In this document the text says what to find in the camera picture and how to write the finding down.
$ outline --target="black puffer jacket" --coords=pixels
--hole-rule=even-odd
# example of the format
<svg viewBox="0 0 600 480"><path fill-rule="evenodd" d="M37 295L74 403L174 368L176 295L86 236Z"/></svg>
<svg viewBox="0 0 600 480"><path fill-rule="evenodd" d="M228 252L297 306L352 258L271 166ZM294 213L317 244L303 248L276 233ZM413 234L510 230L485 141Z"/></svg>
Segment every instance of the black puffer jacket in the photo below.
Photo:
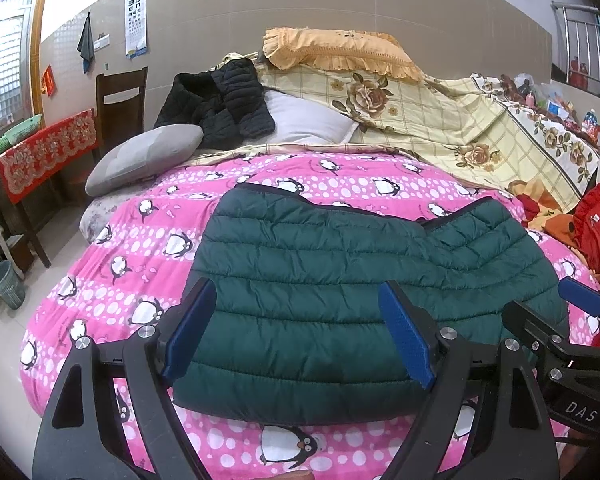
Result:
<svg viewBox="0 0 600 480"><path fill-rule="evenodd" d="M264 88L247 58L174 78L154 128L183 123L202 128L200 148L218 150L231 150L245 139L273 133L276 127L264 102Z"/></svg>

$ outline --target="towel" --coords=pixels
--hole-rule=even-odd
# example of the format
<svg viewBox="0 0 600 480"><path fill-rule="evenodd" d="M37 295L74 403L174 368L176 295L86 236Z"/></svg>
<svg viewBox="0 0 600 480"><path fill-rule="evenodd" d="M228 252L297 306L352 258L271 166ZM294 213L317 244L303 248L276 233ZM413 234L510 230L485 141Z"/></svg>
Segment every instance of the towel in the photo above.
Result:
<svg viewBox="0 0 600 480"><path fill-rule="evenodd" d="M87 73L91 67L94 58L93 51L93 36L91 35L91 13L87 14L87 19L84 20L82 35L78 42L78 52L82 57L82 69Z"/></svg>

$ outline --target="yellow ruffled pillow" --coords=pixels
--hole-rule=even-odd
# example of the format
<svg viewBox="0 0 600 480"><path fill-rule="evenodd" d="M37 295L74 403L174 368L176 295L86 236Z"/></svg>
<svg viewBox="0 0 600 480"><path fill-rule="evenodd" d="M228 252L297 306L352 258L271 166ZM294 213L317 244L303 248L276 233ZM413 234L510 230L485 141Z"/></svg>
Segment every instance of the yellow ruffled pillow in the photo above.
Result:
<svg viewBox="0 0 600 480"><path fill-rule="evenodd" d="M322 70L360 69L414 82L424 79L422 70L388 34L279 27L268 28L263 39L265 56L282 70L304 63Z"/></svg>

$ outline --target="pink penguin comforter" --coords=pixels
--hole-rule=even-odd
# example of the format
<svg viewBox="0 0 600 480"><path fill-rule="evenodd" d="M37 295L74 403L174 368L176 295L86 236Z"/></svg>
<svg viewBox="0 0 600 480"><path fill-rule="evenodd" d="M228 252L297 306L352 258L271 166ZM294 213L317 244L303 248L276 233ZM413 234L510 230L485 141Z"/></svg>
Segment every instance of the pink penguin comforter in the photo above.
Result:
<svg viewBox="0 0 600 480"><path fill-rule="evenodd" d="M510 194L462 186L449 174L401 155L302 152L176 168L144 195L120 206L29 321L22 342L21 377L29 402L40 415L73 341L85 334L96 342L127 338L180 302L202 231L219 198L236 183L247 181L281 187L318 204L412 220L444 216L490 195L514 218L523 219L522 204ZM558 277L573 276L600 290L567 247L546 234L529 231L529 235L554 264ZM598 320L570 306L570 326L572 342L589 344ZM123 380L116 380L116 397L134 460L151 469ZM310 468L317 479L374 480L396 454L413 421L400 416L368 424L289 428L225 420L178 406L176 412L215 479L262 478ZM473 416L471 406L462 409L443 469L459 462ZM564 433L557 424L554 429Z"/></svg>

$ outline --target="eye chart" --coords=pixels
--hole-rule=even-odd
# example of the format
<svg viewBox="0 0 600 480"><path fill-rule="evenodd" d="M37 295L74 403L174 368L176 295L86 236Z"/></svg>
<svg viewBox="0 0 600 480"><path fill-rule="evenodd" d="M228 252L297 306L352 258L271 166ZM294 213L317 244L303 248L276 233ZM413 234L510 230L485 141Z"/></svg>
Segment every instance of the eye chart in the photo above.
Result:
<svg viewBox="0 0 600 480"><path fill-rule="evenodd" d="M146 52L146 0L125 0L126 56L133 59Z"/></svg>

